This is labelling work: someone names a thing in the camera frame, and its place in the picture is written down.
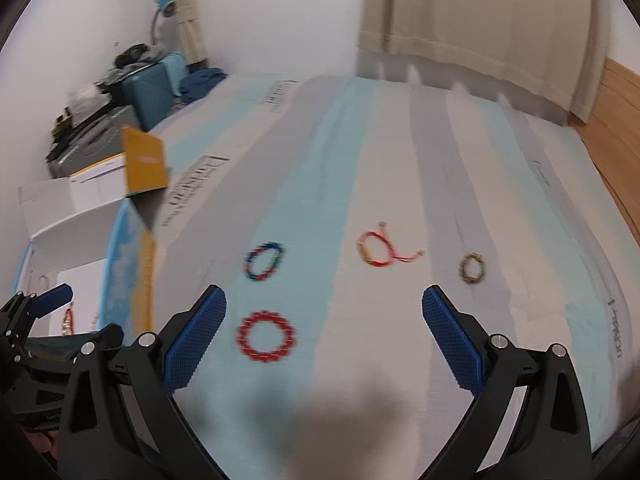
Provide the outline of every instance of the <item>gray suitcase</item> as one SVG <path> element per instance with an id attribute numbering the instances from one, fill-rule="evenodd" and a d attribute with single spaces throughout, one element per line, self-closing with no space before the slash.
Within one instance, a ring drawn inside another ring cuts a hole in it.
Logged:
<path id="1" fill-rule="evenodd" d="M 89 124 L 55 160 L 49 171 L 55 178 L 71 176 L 96 162 L 122 153 L 122 127 L 139 128 L 132 106 L 114 108 Z"/>

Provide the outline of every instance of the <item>metal screw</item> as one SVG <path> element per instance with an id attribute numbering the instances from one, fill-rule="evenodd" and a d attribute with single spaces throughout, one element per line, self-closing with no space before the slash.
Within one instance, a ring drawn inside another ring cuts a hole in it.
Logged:
<path id="1" fill-rule="evenodd" d="M 87 341 L 82 345 L 82 347 L 80 348 L 80 351 L 84 355 L 89 355 L 91 352 L 94 351 L 94 349 L 95 349 L 95 344 L 93 343 L 93 341 Z"/>
<path id="2" fill-rule="evenodd" d="M 564 357 L 566 355 L 566 348 L 559 343 L 556 343 L 551 347 L 551 351 L 558 357 Z"/>
<path id="3" fill-rule="evenodd" d="M 140 346 L 151 346 L 156 341 L 156 335 L 151 332 L 143 333 L 138 338 L 138 344 Z"/>
<path id="4" fill-rule="evenodd" d="M 496 334 L 492 336 L 491 344 L 496 348 L 507 348 L 507 346 L 509 345 L 509 340 L 502 334 Z"/>

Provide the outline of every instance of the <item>curtain tieback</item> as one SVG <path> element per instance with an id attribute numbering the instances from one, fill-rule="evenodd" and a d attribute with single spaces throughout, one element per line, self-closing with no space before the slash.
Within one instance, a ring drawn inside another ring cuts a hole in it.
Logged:
<path id="1" fill-rule="evenodd" d="M 175 11 L 175 16 L 178 24 L 192 22 L 198 19 L 198 13 L 195 5 L 185 5 L 178 7 Z"/>

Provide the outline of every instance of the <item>mattress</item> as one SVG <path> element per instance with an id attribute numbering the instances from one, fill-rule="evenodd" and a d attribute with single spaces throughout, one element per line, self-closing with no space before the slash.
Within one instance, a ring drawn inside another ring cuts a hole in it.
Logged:
<path id="1" fill-rule="evenodd" d="M 177 400 L 232 480 L 418 478 L 472 401 L 422 319 L 433 283 L 488 333 L 569 349 L 593 449 L 634 413 L 640 249 L 574 130 L 430 87 L 242 75 L 153 133 L 172 168 L 154 325 L 225 290 Z"/>

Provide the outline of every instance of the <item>blue lamp head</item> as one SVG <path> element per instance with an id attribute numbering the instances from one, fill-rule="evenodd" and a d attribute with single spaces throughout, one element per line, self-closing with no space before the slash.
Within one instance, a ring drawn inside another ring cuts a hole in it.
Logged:
<path id="1" fill-rule="evenodd" d="M 171 17 L 175 13 L 175 0 L 156 0 L 158 11 L 166 18 Z"/>

